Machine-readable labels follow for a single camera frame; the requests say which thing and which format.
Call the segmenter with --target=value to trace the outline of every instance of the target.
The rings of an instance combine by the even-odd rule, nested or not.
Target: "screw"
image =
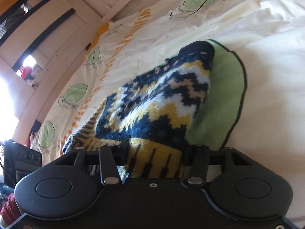
[[[107,185],[116,185],[119,183],[119,179],[116,177],[106,177],[104,183]]]
[[[190,177],[188,179],[188,183],[191,185],[199,185],[199,184],[203,183],[203,180],[200,177]]]

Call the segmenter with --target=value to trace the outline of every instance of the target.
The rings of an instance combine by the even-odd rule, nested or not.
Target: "bed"
[[[286,178],[305,223],[305,0],[161,0],[103,24],[31,148],[46,165],[120,86],[194,41],[214,46],[211,89],[186,139],[229,145]]]

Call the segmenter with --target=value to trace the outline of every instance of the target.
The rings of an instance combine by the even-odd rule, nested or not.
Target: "white bed sheet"
[[[294,198],[287,216],[304,225],[305,0],[212,0],[187,18],[189,12],[177,9],[183,2],[162,0],[143,10],[142,16],[135,13],[109,25],[97,44],[100,61],[94,66],[84,63],[61,94],[84,83],[88,85],[84,96],[68,108],[55,102],[45,120],[44,124],[52,123],[54,137],[44,149],[48,151],[44,164],[59,157],[69,134],[118,87],[164,63],[181,47],[211,38],[239,55],[248,79],[241,117],[228,145],[290,182]],[[148,21],[126,37],[136,22],[144,20]],[[33,149],[40,149],[38,142]]]

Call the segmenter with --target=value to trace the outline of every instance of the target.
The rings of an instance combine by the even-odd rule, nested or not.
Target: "wooden bed frame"
[[[0,16],[4,15],[18,1],[0,0]],[[63,1],[75,10],[75,14],[84,21],[84,25],[74,32],[72,36],[69,36],[69,39],[50,59],[44,57],[39,47],[32,53],[35,59],[40,59],[41,62],[45,62],[43,78],[36,90],[29,90],[28,92],[20,94],[20,90],[24,89],[21,85],[27,84],[17,80],[18,78],[16,78],[15,72],[12,69],[9,70],[6,66],[6,64],[11,66],[9,59],[7,59],[7,56],[9,56],[7,55],[7,51],[9,51],[10,47],[13,48],[14,45],[11,43],[11,45],[6,46],[6,59],[3,59],[1,56],[1,48],[4,46],[0,46],[0,69],[8,69],[9,74],[6,75],[15,80],[15,89],[11,89],[10,92],[15,96],[15,101],[18,99],[18,104],[22,104],[18,107],[20,110],[17,115],[19,123],[13,136],[13,140],[21,144],[25,143],[35,120],[41,123],[44,121],[48,111],[72,74],[81,66],[83,56],[86,53],[84,49],[96,36],[97,29],[110,20],[116,20],[117,18],[133,14],[160,0],[118,0],[112,7],[107,6],[108,11],[103,15],[92,9],[84,0]],[[39,13],[34,13],[32,16],[39,16]],[[52,34],[60,34],[57,31],[54,31]],[[56,45],[55,36],[52,40],[52,44]]]

